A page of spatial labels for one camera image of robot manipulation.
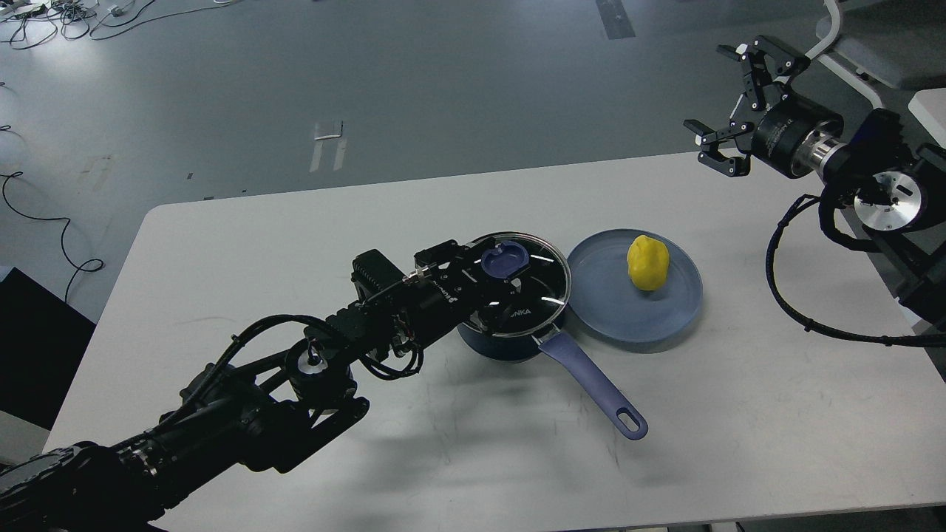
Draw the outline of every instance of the white table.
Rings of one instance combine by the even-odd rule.
[[[229,335],[277,312],[354,299],[351,259],[402,269],[445,239],[497,230],[566,253],[614,227],[654,231],[700,269],[692,336],[634,354],[579,335],[650,422],[620,437],[551,359],[487,360],[453,332],[420,375],[356,368],[367,418],[286,475],[231,468],[158,522],[171,530],[562,530],[706,523],[946,502],[946,385],[920,349],[805,333],[765,286],[765,244],[817,192],[757,165],[727,179],[684,153],[353,186],[152,210],[142,224],[48,448],[151,426]],[[780,248],[784,293],[841,328],[903,334],[863,255],[814,213]],[[237,362],[285,348],[261,337]]]
[[[946,88],[918,91],[907,108],[938,144],[946,147]]]

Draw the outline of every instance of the blue plate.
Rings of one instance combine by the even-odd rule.
[[[667,283],[639,290],[627,275],[627,249],[640,235],[659,239],[670,251]],[[585,324],[628,344],[651,344],[674,336],[693,320],[703,303],[703,281],[692,259],[673,242],[638,229],[592,235],[569,255],[569,306]]]

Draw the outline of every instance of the floor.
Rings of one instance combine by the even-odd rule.
[[[634,36],[617,40],[591,0],[242,0],[104,42],[2,46],[0,125],[14,133],[0,133],[0,172],[24,173],[7,189],[17,208],[72,218],[71,257],[105,261],[69,293],[95,321],[156,205],[692,151],[683,120],[722,124],[740,90],[715,46],[771,34],[805,50],[826,12],[817,0],[624,7]],[[0,25],[0,38],[13,30]],[[27,28],[32,40],[47,31]],[[851,125],[869,111],[820,65],[795,87]],[[909,95],[893,98],[905,111]],[[343,123],[342,138],[315,142],[326,121]],[[352,216],[396,222],[397,205]],[[63,294],[73,270],[61,225],[0,208],[0,226],[0,264]],[[904,521],[929,511],[885,512],[900,517],[883,530],[946,529]],[[805,519],[745,529],[868,529],[851,516]]]

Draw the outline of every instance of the pot handle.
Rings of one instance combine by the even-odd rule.
[[[538,348],[565,366],[627,439],[637,440],[647,435],[647,421],[638,409],[634,408],[621,390],[602,373],[570,334],[564,331],[556,332],[548,340],[540,342]],[[637,430],[632,430],[624,423],[621,414],[633,419],[638,425]]]

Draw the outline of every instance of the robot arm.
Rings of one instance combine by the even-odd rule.
[[[0,529],[153,530],[148,521],[234,464],[292,470],[367,414],[368,399],[355,397],[351,364],[384,380],[413,375],[426,347],[487,302],[515,294],[512,281],[528,266],[505,279],[480,266],[484,253],[500,248],[489,238],[470,245],[450,240],[416,254],[409,275],[377,250],[358,256],[358,301],[325,320],[257,321],[181,391],[181,408],[155,427],[111,447],[80,442],[56,449],[0,474]],[[290,322],[306,326],[296,344],[230,365],[253,337]],[[394,369],[384,363],[391,354],[410,358]],[[271,397],[285,382],[296,400]]]
[[[853,251],[883,253],[903,275],[901,304],[946,330],[946,243],[926,253],[905,236],[946,221],[946,151],[924,144],[914,156],[903,144],[900,117],[883,109],[842,142],[841,115],[790,86],[809,59],[776,39],[761,35],[718,51],[739,63],[744,90],[725,128],[684,122],[696,133],[697,159],[728,176],[747,175],[752,156],[791,179],[817,172],[825,236]],[[744,156],[720,152],[729,142]],[[853,209],[868,239],[837,229],[834,213],[845,208]]]

